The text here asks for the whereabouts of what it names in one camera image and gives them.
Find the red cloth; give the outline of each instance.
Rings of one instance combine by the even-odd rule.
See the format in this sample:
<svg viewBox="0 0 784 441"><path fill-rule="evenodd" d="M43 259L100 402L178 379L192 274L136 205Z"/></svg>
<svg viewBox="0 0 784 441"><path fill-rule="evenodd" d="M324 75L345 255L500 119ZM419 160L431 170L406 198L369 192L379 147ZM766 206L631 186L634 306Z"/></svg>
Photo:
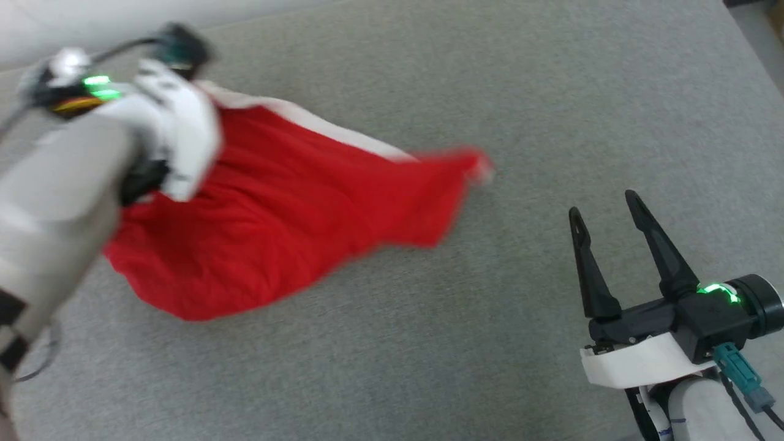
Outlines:
<svg viewBox="0 0 784 441"><path fill-rule="evenodd" d="M435 246L487 163L471 149L393 162L264 107L220 119L197 196L126 209L105 249L139 298L186 320L264 306L385 242Z"/></svg>

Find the gray fabric surface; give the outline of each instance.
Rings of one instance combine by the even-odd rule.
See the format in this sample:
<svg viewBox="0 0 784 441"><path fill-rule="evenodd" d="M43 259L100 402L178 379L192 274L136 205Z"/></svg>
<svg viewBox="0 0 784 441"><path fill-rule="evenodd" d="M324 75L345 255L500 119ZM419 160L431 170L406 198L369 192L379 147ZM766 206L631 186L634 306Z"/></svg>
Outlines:
<svg viewBox="0 0 784 441"><path fill-rule="evenodd" d="M220 84L406 149L480 145L497 180L442 247L383 250L212 323L153 310L99 262L62 314L63 353L16 390L27 439L632 435L623 394L580 366L566 216L579 205L625 305L652 299L626 188L704 279L784 286L784 100L720 2L364 0L207 35ZM42 132L16 132L2 166ZM746 353L784 397L784 336Z"/></svg>

